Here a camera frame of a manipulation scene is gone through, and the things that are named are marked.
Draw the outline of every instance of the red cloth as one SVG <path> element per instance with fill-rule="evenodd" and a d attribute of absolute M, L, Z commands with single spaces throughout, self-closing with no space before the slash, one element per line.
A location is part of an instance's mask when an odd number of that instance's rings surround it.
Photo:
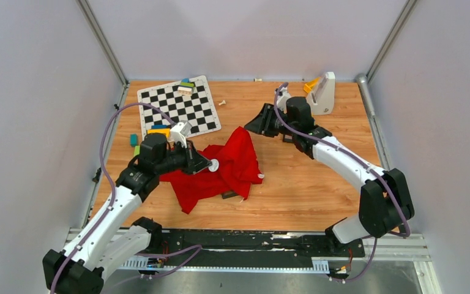
<path fill-rule="evenodd" d="M 190 213 L 197 201 L 228 191 L 247 199 L 251 184 L 262 183 L 250 134 L 242 127 L 231 134 L 225 146 L 209 145 L 199 152 L 208 159 L 217 159 L 218 170 L 205 169 L 195 175 L 174 171 L 159 179 L 172 184 L 184 213 Z"/>

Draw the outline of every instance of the yellow object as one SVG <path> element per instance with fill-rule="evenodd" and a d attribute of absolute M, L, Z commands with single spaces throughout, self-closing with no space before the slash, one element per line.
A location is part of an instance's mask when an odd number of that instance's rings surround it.
<path fill-rule="evenodd" d="M 319 78 L 316 78 L 304 85 L 304 91 L 309 94 L 309 92 L 314 88 L 315 84 L 318 82 Z"/>
<path fill-rule="evenodd" d="M 167 138 L 170 135 L 170 129 L 150 129 L 147 131 L 148 134 L 160 133 L 165 135 Z"/>

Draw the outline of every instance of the chessboard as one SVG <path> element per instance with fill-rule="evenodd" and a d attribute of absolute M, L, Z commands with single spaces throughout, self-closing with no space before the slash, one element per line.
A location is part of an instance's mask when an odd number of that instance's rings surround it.
<path fill-rule="evenodd" d="M 138 101 L 158 107 L 176 123 L 188 121 L 192 129 L 187 137 L 220 130 L 220 121 L 206 77 L 191 78 L 190 82 L 195 85 L 191 96 L 182 96 L 177 91 L 181 81 L 176 81 L 139 90 Z M 146 106 L 140 106 L 140 118 L 141 138 L 153 125 L 169 124 L 160 113 Z"/>

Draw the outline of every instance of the wood surface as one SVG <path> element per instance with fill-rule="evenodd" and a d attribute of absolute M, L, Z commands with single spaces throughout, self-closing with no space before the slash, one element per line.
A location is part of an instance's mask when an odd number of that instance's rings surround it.
<path fill-rule="evenodd" d="M 133 81 L 126 104 L 137 102 L 140 89 L 169 81 Z M 232 131 L 244 126 L 260 111 L 263 103 L 272 103 L 278 82 L 210 81 L 222 129 L 193 137 L 198 150 L 209 144 L 224 145 Z M 292 96 L 304 96 L 303 83 L 290 83 Z M 222 100 L 226 104 L 218 106 Z M 379 164 L 368 119 L 355 83 L 337 83 L 334 111 L 316 116 L 316 123 L 330 130 L 339 141 L 373 164 Z M 113 179 L 133 156 L 130 134 L 141 134 L 139 108 L 126 109 L 111 147 L 107 169 Z M 200 200 L 190 214 L 181 211 L 169 183 L 160 183 L 147 200 L 124 223 L 141 216 L 154 219 L 163 228 L 217 228 L 238 230 L 321 231 L 344 217 L 357 213 L 359 192 L 340 175 L 300 153 L 281 137 L 252 135 L 261 171 L 261 185 L 253 185 L 248 200 L 241 197 L 223 200 L 221 196 Z M 93 212 L 110 194 L 102 180 Z"/>

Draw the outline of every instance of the gray wall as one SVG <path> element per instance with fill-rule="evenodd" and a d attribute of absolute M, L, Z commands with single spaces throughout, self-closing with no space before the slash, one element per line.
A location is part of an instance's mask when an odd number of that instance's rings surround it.
<path fill-rule="evenodd" d="M 120 95 L 76 1 L 0 1 L 0 293 L 45 293 Z"/>
<path fill-rule="evenodd" d="M 352 80 L 405 0 L 89 0 L 129 79 Z"/>
<path fill-rule="evenodd" d="M 470 2 L 420 0 L 372 94 L 442 291 L 470 293 Z"/>

